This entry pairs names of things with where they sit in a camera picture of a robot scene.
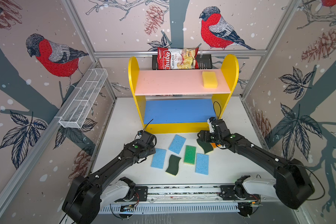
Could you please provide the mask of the yellow sponge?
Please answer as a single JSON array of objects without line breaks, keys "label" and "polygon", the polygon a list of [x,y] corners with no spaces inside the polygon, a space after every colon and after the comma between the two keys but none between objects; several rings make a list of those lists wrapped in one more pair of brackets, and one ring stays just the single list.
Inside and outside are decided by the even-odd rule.
[{"label": "yellow sponge", "polygon": [[203,71],[202,78],[204,88],[216,89],[218,87],[218,81],[214,71]]}]

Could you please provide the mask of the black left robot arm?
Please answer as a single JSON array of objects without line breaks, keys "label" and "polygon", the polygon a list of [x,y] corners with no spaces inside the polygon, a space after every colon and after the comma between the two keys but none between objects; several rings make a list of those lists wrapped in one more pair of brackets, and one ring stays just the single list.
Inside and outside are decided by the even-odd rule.
[{"label": "black left robot arm", "polygon": [[135,183],[127,177],[117,178],[130,166],[143,162],[155,154],[157,138],[140,131],[140,138],[124,145],[123,150],[109,163],[96,172],[84,177],[76,177],[68,191],[62,210],[76,224],[90,224],[99,211],[117,200],[133,199]]}]

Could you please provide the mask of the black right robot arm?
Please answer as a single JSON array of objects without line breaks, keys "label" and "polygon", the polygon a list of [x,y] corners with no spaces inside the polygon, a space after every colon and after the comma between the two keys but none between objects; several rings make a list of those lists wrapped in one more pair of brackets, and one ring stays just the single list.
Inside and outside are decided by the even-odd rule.
[{"label": "black right robot arm", "polygon": [[231,133],[222,119],[211,117],[209,130],[201,130],[198,139],[204,143],[221,145],[262,167],[273,176],[272,179],[242,176],[235,183],[238,198],[248,195],[262,195],[279,199],[290,209],[298,209],[315,192],[307,169],[297,159],[288,160],[276,156],[251,143],[238,133]]}]

